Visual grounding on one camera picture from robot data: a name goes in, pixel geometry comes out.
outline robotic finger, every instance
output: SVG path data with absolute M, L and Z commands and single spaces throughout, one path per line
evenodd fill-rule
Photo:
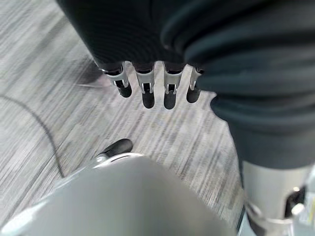
M 184 63 L 164 62 L 164 107 L 173 109 L 176 103 L 176 93 L 181 81 Z
M 200 96 L 200 89 L 197 88 L 196 82 L 198 77 L 203 73 L 203 70 L 200 68 L 193 68 L 190 76 L 190 83 L 187 91 L 187 102 L 195 103 Z
M 124 62 L 106 63 L 100 69 L 108 76 L 112 85 L 118 88 L 121 96 L 131 96 L 132 89 L 126 75 Z
M 154 62 L 132 63 L 142 93 L 143 105 L 150 109 L 154 106 Z

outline striped carpet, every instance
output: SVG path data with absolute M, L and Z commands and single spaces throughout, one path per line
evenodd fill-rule
M 175 172 L 218 215 L 236 227 L 243 207 L 237 157 L 225 122 L 209 108 L 212 93 L 186 101 L 191 67 L 183 72 L 177 104 L 163 107 L 163 70 L 155 66 L 155 106 L 142 105 L 135 72 L 133 89 L 119 96 L 77 84 L 97 76 L 74 29 L 51 0 L 0 2 L 0 225 L 52 190 L 61 177 L 44 129 L 50 130 L 68 175 L 120 138 Z

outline silver metal part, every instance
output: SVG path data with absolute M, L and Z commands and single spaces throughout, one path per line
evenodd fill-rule
M 179 83 L 181 81 L 182 77 L 182 71 L 178 74 L 169 74 L 165 70 L 165 65 L 164 65 L 164 88 L 165 88 L 165 93 L 169 93 L 169 85 L 175 85 L 175 89 L 173 91 L 173 94 L 177 93 L 177 89 L 179 86 Z
M 106 75 L 108 76 L 108 78 L 110 79 L 110 82 L 114 86 L 117 86 L 116 82 L 121 80 L 123 82 L 124 87 L 127 88 L 129 85 L 129 80 L 128 80 L 128 76 L 126 74 L 124 62 L 122 63 L 122 67 L 123 67 L 123 71 L 119 75 L 109 75 L 109 74 L 106 74 Z
M 191 76 L 190 76 L 190 83 L 189 83 L 190 90 L 194 90 L 195 89 L 195 85 L 196 85 L 197 79 L 198 79 L 198 77 L 200 75 L 201 74 L 199 72 L 197 72 L 196 68 L 194 67 L 192 69 Z
M 142 74 L 139 72 L 136 72 L 138 83 L 141 89 L 141 92 L 145 94 L 144 91 L 144 84 L 150 84 L 150 93 L 153 93 L 154 91 L 154 70 L 152 70 L 149 73 Z
M 287 231 L 292 224 L 292 218 L 284 216 L 287 199 L 306 184 L 311 170 L 312 166 L 280 170 L 243 162 L 246 212 L 254 225 L 265 230 L 261 234 L 252 226 L 258 236 L 282 236 Z

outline floor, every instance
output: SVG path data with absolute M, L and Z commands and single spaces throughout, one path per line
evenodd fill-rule
M 212 93 L 203 92 L 196 104 L 186 101 L 191 68 L 184 70 L 177 104 L 169 111 L 163 107 L 158 62 L 156 104 L 147 110 L 130 64 L 130 98 L 108 83 L 78 85 L 98 71 L 54 1 L 1 1 L 0 9 L 0 225 L 61 179 L 44 129 L 5 95 L 45 123 L 65 175 L 112 142 L 130 138 L 135 152 L 175 172 L 231 227 L 237 226 L 243 191 L 234 144 L 226 123 L 210 110 Z

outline black cable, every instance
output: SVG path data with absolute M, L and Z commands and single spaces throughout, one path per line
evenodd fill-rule
M 41 118 L 34 112 L 32 111 L 27 105 L 25 105 L 23 102 L 20 102 L 14 98 L 11 98 L 11 97 L 8 97 L 6 95 L 3 95 L 3 94 L 0 94 L 0 98 L 6 100 L 6 101 L 10 101 L 10 102 L 13 102 L 17 105 L 19 105 L 20 107 L 22 107 L 25 111 L 27 111 L 28 113 L 30 113 L 30 115 L 35 118 L 35 120 L 39 123 L 39 125 L 44 129 L 45 131 L 45 134 L 47 135 L 48 137 L 48 140 L 51 144 L 51 147 L 53 148 L 53 153 L 54 153 L 54 156 L 55 156 L 55 161 L 56 161 L 56 165 L 57 165 L 57 168 L 58 168 L 58 171 L 59 171 L 59 174 L 62 178 L 64 178 L 64 174 L 63 174 L 63 170 L 61 168 L 61 165 L 60 165 L 60 157 L 58 156 L 58 153 L 57 153 L 57 148 L 56 148 L 56 144 L 54 142 L 54 139 L 53 139 L 53 136 L 50 132 L 50 130 L 48 129 L 48 127 L 45 125 L 45 123 L 41 120 Z

